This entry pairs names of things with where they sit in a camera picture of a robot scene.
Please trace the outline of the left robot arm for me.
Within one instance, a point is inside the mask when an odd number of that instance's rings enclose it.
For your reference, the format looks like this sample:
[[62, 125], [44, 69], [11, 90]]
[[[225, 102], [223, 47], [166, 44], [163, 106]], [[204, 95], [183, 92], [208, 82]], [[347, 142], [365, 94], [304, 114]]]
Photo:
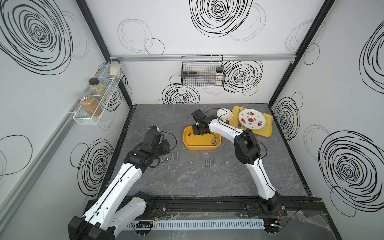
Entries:
[[136, 194], [124, 207], [120, 207], [132, 186], [153, 161], [171, 151], [164, 132], [150, 126], [144, 140], [126, 156], [118, 174], [82, 217], [73, 217], [68, 224], [71, 240], [114, 240], [135, 218], [142, 215], [150, 196]]

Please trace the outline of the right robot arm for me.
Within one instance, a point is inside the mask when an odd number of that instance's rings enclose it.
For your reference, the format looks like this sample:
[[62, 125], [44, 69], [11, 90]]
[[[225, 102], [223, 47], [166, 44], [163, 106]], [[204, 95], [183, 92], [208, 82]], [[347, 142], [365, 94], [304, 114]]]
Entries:
[[194, 135], [215, 133], [234, 144], [236, 158], [251, 173], [259, 197], [262, 198], [260, 203], [262, 213], [267, 216], [276, 213], [281, 198], [265, 171], [261, 148], [255, 134], [249, 129], [241, 130], [232, 127], [213, 115], [206, 116], [200, 109], [194, 111], [192, 117], [195, 121], [193, 125]]

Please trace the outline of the yellow storage box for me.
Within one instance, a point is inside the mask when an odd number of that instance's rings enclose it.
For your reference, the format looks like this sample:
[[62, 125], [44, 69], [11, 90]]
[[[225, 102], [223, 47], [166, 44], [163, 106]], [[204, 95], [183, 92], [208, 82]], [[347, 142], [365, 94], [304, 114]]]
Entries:
[[[217, 144], [215, 146], [212, 145], [214, 138], [217, 138]], [[222, 138], [220, 135], [215, 133], [195, 136], [193, 134], [193, 127], [188, 126], [184, 129], [183, 143], [186, 148], [191, 151], [216, 150], [222, 143]]]

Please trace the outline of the orange white bowl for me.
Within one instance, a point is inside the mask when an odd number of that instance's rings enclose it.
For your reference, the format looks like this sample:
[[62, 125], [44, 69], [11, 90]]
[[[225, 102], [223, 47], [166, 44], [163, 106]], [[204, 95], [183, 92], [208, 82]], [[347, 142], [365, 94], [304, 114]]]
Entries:
[[229, 109], [223, 109], [223, 108], [221, 108], [221, 109], [218, 109], [217, 110], [217, 117], [221, 120], [221, 121], [223, 121], [223, 122], [227, 122], [227, 121], [229, 121], [229, 120], [231, 120], [232, 118], [233, 118], [233, 113], [232, 113], [232, 111], [231, 110], [229, 110]]

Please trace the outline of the watermelon pattern plate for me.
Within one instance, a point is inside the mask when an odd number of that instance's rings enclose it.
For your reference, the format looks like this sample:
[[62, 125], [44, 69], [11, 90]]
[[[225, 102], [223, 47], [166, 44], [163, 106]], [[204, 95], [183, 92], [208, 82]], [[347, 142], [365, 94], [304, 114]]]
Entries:
[[261, 112], [253, 109], [241, 110], [238, 119], [243, 127], [252, 131], [261, 130], [267, 124], [266, 117]]

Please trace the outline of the dark item in basket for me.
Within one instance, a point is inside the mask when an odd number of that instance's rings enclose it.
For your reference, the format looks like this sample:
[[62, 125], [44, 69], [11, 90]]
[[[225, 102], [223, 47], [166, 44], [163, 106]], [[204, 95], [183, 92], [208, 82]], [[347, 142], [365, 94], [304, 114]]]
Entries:
[[199, 71], [183, 71], [182, 77], [183, 78], [199, 78], [200, 72]]

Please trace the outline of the yellow serving tray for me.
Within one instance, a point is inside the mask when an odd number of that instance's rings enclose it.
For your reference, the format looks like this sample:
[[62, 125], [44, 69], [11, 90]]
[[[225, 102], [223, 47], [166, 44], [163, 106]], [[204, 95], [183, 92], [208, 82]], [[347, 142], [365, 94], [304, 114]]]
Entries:
[[[233, 118], [231, 120], [229, 120], [229, 125], [231, 125], [232, 127], [235, 127], [238, 129], [238, 123], [239, 123], [239, 119], [238, 119], [238, 115], [239, 115], [239, 112], [241, 110], [244, 110], [246, 108], [242, 108], [242, 107], [238, 107], [238, 106], [235, 106], [233, 107], [232, 109], [232, 113], [233, 113]], [[262, 113], [266, 119], [267, 119], [267, 124], [266, 126], [261, 129], [261, 130], [256, 130], [256, 131], [252, 131], [254, 134], [257, 134], [257, 135], [260, 135], [260, 136], [263, 136], [263, 137], [270, 137], [272, 135], [272, 126], [273, 126], [273, 118], [271, 115], [268, 115], [268, 114], [265, 114], [265, 113]]]

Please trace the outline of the brown spice jar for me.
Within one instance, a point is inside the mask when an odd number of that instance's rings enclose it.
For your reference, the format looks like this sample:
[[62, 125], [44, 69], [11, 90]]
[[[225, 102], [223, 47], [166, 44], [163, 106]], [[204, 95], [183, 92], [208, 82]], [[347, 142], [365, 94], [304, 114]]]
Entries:
[[89, 116], [98, 117], [102, 113], [99, 102], [87, 92], [79, 94], [80, 104]]

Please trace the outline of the green herb jar black lid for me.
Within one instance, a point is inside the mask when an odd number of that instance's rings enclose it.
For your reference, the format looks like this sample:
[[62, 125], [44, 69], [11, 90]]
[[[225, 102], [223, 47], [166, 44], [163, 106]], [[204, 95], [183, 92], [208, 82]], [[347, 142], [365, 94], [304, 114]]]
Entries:
[[98, 97], [102, 102], [109, 98], [105, 86], [100, 82], [98, 78], [89, 79], [89, 85], [93, 95]]

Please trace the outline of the white jar on shelf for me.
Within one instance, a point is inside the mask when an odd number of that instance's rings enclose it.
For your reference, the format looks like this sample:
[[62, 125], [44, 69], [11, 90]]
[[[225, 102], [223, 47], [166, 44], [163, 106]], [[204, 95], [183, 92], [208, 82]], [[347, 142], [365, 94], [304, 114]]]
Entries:
[[118, 59], [111, 59], [110, 63], [110, 76], [120, 78], [121, 76], [121, 64]]

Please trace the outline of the aluminium wall rail back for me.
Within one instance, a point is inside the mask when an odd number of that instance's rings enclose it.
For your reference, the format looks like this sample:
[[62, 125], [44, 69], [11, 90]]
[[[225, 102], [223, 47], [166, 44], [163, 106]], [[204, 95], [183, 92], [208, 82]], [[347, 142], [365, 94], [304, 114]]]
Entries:
[[201, 54], [201, 55], [111, 55], [110, 59], [123, 62], [178, 62], [187, 61], [294, 61], [295, 54]]

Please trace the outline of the aluminium wall rail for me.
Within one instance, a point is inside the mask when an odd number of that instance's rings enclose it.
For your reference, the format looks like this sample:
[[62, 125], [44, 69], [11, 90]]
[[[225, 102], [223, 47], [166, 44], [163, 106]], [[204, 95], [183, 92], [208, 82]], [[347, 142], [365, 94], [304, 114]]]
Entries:
[[201, 54], [201, 55], [111, 55], [110, 59], [123, 62], [178, 62], [187, 61], [294, 61], [295, 54]]
[[1, 204], [1, 229], [7, 227], [21, 204], [35, 185], [36, 181], [51, 161], [52, 157], [60, 147], [61, 143], [71, 130], [74, 120], [73, 115], [80, 107], [80, 101], [77, 100], [71, 109], [66, 113], [63, 120], [52, 133], [45, 145], [32, 158], [32, 163], [27, 165], [26, 171], [21, 176], [20, 180], [10, 192], [5, 202]]

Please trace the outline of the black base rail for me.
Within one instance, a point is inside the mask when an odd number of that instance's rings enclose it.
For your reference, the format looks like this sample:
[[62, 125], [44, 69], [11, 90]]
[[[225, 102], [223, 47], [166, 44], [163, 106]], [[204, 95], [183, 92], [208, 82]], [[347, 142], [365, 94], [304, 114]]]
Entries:
[[167, 197], [152, 196], [147, 202], [143, 214], [136, 220], [170, 219], [177, 214], [192, 213], [234, 213], [250, 217], [280, 217], [289, 212], [324, 211], [325, 204], [320, 198], [283, 197], [274, 213], [266, 213], [262, 209], [262, 199], [258, 196], [237, 197]]

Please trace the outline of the black corner frame post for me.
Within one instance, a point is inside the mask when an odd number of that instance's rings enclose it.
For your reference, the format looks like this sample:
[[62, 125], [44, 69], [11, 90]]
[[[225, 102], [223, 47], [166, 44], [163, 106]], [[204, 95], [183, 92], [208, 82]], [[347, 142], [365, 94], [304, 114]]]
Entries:
[[291, 77], [292, 73], [294, 72], [295, 68], [299, 64], [301, 58], [304, 56], [305, 51], [309, 47], [311, 41], [314, 39], [315, 34], [320, 29], [322, 23], [326, 19], [328, 13], [330, 12], [331, 8], [335, 4], [335, 0], [326, 0], [324, 1], [322, 7], [320, 8], [318, 14], [316, 15], [313, 23], [311, 24], [309, 30], [307, 31], [307, 34], [305, 35], [303, 41], [301, 42], [297, 52], [296, 52], [296, 58], [295, 60], [289, 65], [287, 70], [285, 71], [282, 79], [280, 80], [277, 88], [275, 89], [271, 99], [268, 102], [269, 108], [271, 108], [274, 103], [276, 102], [278, 96], [284, 89], [286, 83], [288, 82], [289, 78]]

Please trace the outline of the left corner frame post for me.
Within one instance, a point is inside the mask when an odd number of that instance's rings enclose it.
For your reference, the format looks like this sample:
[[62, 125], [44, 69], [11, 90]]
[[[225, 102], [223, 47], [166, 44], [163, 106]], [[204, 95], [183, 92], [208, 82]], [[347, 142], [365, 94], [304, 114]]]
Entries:
[[[111, 54], [108, 50], [108, 47], [101, 35], [101, 32], [95, 22], [95, 19], [91, 13], [91, 10], [87, 4], [87, 2], [85, 0], [76, 0], [76, 3], [94, 37], [94, 40], [96, 41], [97, 45], [98, 45], [98, 48], [100, 50], [100, 52], [102, 53], [103, 55], [103, 58], [105, 59], [105, 61], [109, 62], [110, 61], [110, 57], [111, 57]], [[119, 82], [119, 89], [124, 97], [124, 100], [126, 101], [126, 103], [128, 104], [128, 107], [133, 110], [136, 108], [136, 106], [134, 106], [129, 94], [128, 94], [128, 91], [127, 91], [127, 88], [125, 87], [124, 83], [122, 81]]]

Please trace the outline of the aluminium wall rail left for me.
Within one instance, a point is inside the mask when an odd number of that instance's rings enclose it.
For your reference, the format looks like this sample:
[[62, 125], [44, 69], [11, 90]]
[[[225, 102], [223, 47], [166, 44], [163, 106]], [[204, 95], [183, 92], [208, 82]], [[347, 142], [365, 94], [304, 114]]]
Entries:
[[5, 202], [1, 204], [1, 229], [7, 227], [21, 204], [35, 185], [36, 181], [51, 161], [52, 157], [60, 147], [61, 143], [71, 130], [74, 120], [73, 115], [80, 107], [80, 101], [77, 100], [71, 109], [66, 113], [63, 120], [52, 133], [45, 145], [32, 158], [32, 163], [27, 165], [26, 171], [21, 176], [20, 180], [10, 192]]

